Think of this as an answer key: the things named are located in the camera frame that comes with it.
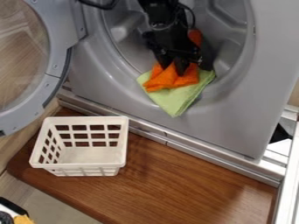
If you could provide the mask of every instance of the laundry basket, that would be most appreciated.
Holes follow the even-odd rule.
[[[48,117],[31,154],[33,168],[56,176],[115,176],[126,164],[125,116]]]

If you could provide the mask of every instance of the green towel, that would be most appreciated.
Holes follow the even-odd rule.
[[[145,88],[143,87],[143,83],[150,78],[150,73],[151,71],[144,73],[137,78],[137,82],[144,91]],[[148,93],[145,91],[145,93],[153,102],[159,105],[170,116],[180,116],[204,90],[206,85],[208,85],[215,78],[215,73],[213,71],[208,72],[205,70],[200,70],[199,77],[200,82],[196,85],[173,89],[162,89],[153,93]]]

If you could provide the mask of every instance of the washing machine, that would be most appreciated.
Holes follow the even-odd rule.
[[[136,82],[156,61],[142,38],[149,26],[137,0],[121,0],[112,10],[75,0],[15,2],[35,14],[0,14],[10,22],[7,27],[0,24],[0,73],[11,78],[2,78],[2,136],[39,117],[68,75],[73,93],[82,99],[152,124],[162,133],[174,131],[260,158],[298,77],[298,1],[181,1],[192,9],[196,27],[217,54],[217,78],[176,118]],[[19,35],[19,41],[1,45],[11,35]],[[25,44],[26,39],[34,41]],[[10,45],[28,49],[10,51]],[[32,60],[23,63],[28,57]]]

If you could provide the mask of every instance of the wooden shelf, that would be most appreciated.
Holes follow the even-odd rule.
[[[57,116],[80,116],[62,109]],[[276,189],[129,134],[116,177],[58,178],[28,164],[36,137],[9,162],[10,174],[104,223],[270,223]]]

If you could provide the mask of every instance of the robotic arm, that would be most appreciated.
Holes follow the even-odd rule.
[[[188,38],[185,9],[178,0],[138,0],[149,16],[151,31],[143,37],[163,68],[174,61],[178,75],[183,75],[190,63],[198,63],[205,70],[212,70],[212,48],[205,41],[200,49]]]

